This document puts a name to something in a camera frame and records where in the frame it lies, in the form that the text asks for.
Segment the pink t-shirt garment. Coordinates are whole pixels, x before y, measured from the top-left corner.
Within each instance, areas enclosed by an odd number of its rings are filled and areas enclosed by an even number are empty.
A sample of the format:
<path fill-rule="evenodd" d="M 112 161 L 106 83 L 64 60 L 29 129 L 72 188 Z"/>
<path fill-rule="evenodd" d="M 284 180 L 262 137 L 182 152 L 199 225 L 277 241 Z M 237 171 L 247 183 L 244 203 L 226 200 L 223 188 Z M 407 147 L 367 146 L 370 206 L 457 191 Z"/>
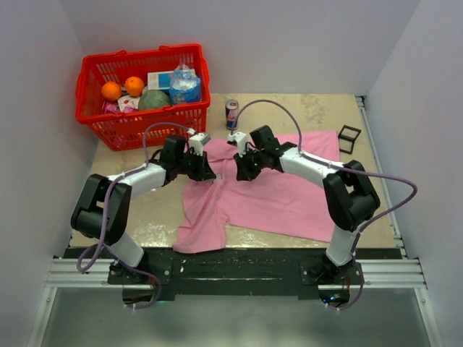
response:
<path fill-rule="evenodd" d="M 184 188 L 186 219 L 174 250 L 207 252 L 226 245 L 227 223 L 274 234 L 331 240 L 331 220 L 323 190 L 298 176 L 264 169 L 253 181 L 237 181 L 235 147 L 212 139 L 205 149 L 221 179 L 190 181 Z"/>

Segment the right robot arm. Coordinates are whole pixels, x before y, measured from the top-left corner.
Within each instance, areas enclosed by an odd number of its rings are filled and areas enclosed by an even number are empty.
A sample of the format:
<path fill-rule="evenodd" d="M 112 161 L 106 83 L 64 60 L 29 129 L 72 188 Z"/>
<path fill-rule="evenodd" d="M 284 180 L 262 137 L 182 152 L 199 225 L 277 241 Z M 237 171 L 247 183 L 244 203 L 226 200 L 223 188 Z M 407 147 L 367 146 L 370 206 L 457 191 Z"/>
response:
<path fill-rule="evenodd" d="M 332 162 L 310 154 L 292 142 L 281 143 L 268 126 L 250 134 L 234 132 L 227 142 L 237 147 L 234 155 L 237 180 L 252 181 L 264 168 L 292 174 L 324 191 L 334 232 L 322 266 L 324 279 L 340 283 L 348 275 L 347 264 L 353 261 L 360 227 L 371 220 L 380 207 L 380 199 L 362 164 Z"/>

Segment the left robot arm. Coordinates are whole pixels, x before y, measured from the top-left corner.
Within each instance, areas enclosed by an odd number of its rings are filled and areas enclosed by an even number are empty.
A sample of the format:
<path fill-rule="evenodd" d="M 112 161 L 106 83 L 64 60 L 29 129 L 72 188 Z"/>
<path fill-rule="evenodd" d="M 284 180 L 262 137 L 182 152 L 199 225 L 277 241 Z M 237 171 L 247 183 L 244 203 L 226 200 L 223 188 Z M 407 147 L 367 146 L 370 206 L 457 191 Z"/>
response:
<path fill-rule="evenodd" d="M 70 223 L 74 230 L 98 243 L 88 264 L 83 265 L 83 256 L 78 258 L 77 270 L 88 271 L 102 249 L 107 249 L 125 264 L 124 274 L 128 279 L 133 283 L 145 282 L 150 275 L 150 266 L 142 261 L 145 251 L 126 232 L 131 200 L 170 184 L 179 175 L 193 181 L 215 179 L 204 150 L 210 139 L 205 132 L 190 138 L 171 134 L 163 147 L 137 168 L 118 175 L 89 176 Z"/>

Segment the energy drink can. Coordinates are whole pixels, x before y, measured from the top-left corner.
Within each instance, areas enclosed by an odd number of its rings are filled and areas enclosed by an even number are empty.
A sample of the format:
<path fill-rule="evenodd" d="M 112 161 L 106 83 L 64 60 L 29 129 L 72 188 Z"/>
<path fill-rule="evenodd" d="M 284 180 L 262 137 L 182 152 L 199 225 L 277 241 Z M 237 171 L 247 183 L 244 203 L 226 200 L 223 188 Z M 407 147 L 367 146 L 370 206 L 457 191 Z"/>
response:
<path fill-rule="evenodd" d="M 239 103 L 235 99 L 228 99 L 225 103 L 226 128 L 231 130 L 239 112 Z"/>

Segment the blue plastic bag pack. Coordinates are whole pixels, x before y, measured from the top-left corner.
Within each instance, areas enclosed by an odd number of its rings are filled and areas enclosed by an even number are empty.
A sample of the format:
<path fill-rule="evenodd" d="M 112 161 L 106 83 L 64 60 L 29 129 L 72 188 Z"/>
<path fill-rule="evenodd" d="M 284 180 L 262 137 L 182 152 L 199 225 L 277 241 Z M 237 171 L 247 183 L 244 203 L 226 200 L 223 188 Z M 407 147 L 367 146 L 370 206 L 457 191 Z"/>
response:
<path fill-rule="evenodd" d="M 170 78 L 169 96 L 173 106 L 201 101 L 202 80 L 193 68 L 179 65 Z"/>

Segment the green melon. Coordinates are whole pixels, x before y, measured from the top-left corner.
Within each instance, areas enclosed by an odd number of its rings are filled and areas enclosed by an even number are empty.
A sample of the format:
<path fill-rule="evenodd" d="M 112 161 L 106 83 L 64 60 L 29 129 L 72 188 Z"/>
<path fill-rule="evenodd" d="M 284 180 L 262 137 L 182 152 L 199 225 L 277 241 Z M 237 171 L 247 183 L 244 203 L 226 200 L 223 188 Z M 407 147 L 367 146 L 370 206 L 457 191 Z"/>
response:
<path fill-rule="evenodd" d="M 171 99 L 164 91 L 148 90 L 140 97 L 138 110 L 149 111 L 166 106 L 171 106 Z"/>

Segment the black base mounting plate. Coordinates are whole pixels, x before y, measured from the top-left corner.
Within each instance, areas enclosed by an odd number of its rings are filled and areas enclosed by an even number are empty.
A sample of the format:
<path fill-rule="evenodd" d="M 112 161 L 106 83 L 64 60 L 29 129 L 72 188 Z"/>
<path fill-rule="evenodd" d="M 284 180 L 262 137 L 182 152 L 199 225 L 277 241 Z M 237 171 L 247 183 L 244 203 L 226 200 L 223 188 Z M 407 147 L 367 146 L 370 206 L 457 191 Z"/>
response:
<path fill-rule="evenodd" d="M 148 300 L 143 286 L 155 287 L 162 300 L 178 295 L 296 296 L 343 302 L 353 285 L 362 283 L 357 265 L 335 267 L 323 249 L 222 249 L 181 254 L 171 248 L 147 248 L 132 272 L 115 262 L 109 266 L 108 282 L 124 288 L 123 297 L 135 289 L 135 298 Z"/>

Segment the white blue carton box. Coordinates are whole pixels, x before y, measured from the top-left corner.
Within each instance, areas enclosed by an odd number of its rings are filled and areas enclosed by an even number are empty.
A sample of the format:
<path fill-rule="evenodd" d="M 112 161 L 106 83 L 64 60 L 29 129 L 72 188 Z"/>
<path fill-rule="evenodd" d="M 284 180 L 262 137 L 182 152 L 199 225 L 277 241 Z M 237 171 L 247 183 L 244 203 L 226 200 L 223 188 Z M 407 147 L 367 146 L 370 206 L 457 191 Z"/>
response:
<path fill-rule="evenodd" d="M 149 72 L 149 90 L 175 90 L 187 91 L 200 85 L 200 78 L 194 69 L 176 69 L 167 72 Z"/>

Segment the white red small package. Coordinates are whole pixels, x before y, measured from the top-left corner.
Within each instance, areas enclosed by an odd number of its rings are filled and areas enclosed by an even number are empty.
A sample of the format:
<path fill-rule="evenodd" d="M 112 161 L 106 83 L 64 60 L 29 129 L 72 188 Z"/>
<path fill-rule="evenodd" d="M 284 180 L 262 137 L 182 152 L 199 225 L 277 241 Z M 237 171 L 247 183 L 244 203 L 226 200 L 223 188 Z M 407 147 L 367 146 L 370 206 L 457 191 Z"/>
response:
<path fill-rule="evenodd" d="M 135 97 L 131 95 L 124 95 L 117 101 L 119 110 L 124 113 L 131 113 L 138 110 L 140 96 Z"/>

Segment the right orange fruit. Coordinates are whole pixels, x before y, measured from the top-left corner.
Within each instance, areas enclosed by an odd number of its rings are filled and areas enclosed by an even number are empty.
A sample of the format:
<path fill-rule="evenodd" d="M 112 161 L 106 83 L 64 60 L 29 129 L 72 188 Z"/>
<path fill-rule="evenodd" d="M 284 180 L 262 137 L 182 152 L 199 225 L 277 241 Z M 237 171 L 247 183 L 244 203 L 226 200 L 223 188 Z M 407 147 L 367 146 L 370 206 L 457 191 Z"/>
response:
<path fill-rule="evenodd" d="M 143 94 L 145 83 L 139 77 L 128 77 L 124 83 L 127 93 L 133 97 L 140 97 Z"/>

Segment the orange fruit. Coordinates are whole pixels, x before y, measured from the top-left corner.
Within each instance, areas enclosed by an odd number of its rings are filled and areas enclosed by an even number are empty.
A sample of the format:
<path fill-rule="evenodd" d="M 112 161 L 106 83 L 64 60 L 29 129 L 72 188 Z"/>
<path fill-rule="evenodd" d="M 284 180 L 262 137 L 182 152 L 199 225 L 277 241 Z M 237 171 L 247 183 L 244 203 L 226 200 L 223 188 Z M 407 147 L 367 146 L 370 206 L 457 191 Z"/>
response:
<path fill-rule="evenodd" d="M 115 102 L 122 96 L 122 87 L 113 81 L 106 82 L 101 87 L 101 95 L 105 100 Z"/>
<path fill-rule="evenodd" d="M 139 77 L 128 77 L 124 83 L 127 93 L 133 97 L 140 97 L 143 94 L 145 83 Z"/>

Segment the pink snack packet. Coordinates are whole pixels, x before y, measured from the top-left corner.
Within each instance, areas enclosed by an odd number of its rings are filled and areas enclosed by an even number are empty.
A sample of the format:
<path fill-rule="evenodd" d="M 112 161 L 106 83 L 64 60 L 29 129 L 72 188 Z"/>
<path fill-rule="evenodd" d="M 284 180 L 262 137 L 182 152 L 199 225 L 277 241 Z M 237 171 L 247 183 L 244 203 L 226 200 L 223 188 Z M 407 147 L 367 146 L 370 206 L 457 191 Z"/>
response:
<path fill-rule="evenodd" d="M 103 112 L 104 113 L 111 113 L 111 114 L 118 114 L 119 113 L 119 105 L 117 103 L 105 101 L 103 103 Z"/>

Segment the left orange fruit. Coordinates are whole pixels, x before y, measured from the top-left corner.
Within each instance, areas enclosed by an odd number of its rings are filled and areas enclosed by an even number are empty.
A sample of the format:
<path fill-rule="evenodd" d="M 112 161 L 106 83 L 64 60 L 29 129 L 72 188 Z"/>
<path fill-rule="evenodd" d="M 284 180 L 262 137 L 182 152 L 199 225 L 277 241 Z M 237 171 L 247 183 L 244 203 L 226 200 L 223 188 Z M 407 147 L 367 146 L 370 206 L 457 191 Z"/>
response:
<path fill-rule="evenodd" d="M 101 95 L 105 100 L 115 102 L 122 96 L 122 87 L 113 81 L 106 82 L 101 87 Z"/>

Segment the black square frame stand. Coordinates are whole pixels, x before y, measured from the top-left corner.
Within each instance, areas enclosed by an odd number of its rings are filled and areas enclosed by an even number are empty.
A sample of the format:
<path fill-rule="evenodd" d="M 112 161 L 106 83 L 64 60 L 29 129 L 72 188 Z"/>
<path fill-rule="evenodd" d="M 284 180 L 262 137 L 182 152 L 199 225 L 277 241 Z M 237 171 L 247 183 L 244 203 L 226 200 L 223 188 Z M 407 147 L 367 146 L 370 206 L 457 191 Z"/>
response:
<path fill-rule="evenodd" d="M 351 155 L 354 152 L 355 143 L 358 137 L 360 136 L 361 132 L 361 129 L 351 127 L 345 124 L 338 134 L 340 152 L 345 153 L 347 155 Z"/>

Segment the aluminium rail frame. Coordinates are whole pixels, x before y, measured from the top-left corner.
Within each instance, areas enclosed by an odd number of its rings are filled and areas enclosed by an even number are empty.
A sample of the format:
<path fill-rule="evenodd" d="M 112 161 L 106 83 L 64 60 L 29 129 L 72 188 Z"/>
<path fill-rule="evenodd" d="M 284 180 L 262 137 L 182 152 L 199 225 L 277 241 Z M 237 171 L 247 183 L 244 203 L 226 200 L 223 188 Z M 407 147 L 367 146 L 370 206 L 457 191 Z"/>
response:
<path fill-rule="evenodd" d="M 362 283 L 353 285 L 350 289 L 363 291 L 368 288 L 412 289 L 425 327 L 426 338 L 431 346 L 440 346 L 442 344 L 441 336 L 435 317 L 431 307 L 426 303 L 427 283 L 421 263 L 418 259 L 408 258 L 396 219 L 394 216 L 390 216 L 389 220 L 393 228 L 395 248 L 358 250 L 357 261 L 354 265 L 358 266 Z M 123 286 L 111 285 L 108 282 L 110 264 L 119 263 L 107 254 L 97 259 L 91 269 L 82 275 L 78 274 L 75 264 L 83 250 L 82 247 L 68 248 L 63 257 L 53 259 L 46 279 L 42 302 L 27 343 L 29 346 L 42 345 L 59 289 L 120 288 L 123 294 Z"/>

